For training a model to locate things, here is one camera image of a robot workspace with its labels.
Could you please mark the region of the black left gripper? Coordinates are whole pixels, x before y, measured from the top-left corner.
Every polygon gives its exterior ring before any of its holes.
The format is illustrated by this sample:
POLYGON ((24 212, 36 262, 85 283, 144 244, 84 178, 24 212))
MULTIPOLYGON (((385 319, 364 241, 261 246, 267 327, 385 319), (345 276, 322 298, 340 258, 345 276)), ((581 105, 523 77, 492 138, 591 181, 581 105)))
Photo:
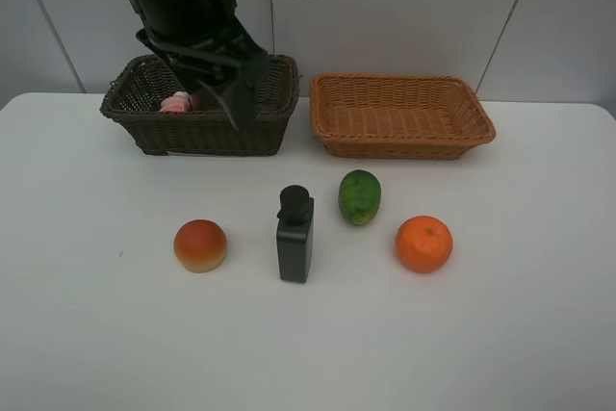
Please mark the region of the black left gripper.
POLYGON ((185 90, 205 89, 230 124, 244 129, 256 113, 256 88, 270 58, 236 17, 237 0, 129 0, 140 17, 137 39, 185 90))

